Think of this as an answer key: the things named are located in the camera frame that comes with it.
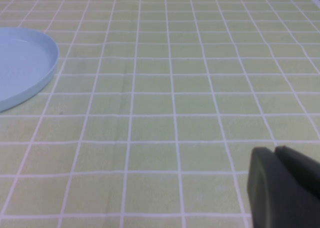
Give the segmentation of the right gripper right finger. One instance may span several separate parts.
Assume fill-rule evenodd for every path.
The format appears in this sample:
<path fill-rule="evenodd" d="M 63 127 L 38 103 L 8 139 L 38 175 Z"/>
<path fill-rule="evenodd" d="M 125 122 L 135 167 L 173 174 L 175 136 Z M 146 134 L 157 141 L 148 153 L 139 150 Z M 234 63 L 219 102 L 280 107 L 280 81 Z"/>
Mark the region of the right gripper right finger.
<path fill-rule="evenodd" d="M 274 153 L 301 186 L 320 185 L 317 161 L 287 146 L 277 146 Z"/>

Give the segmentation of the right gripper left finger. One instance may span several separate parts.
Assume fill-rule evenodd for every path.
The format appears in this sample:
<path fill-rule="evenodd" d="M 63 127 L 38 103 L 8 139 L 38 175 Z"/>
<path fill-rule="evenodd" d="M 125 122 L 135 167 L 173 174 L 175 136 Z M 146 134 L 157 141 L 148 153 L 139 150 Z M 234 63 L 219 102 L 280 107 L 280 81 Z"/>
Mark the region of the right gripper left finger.
<path fill-rule="evenodd" d="M 247 194 L 255 228 L 320 226 L 320 186 L 301 186 L 275 150 L 252 149 Z"/>

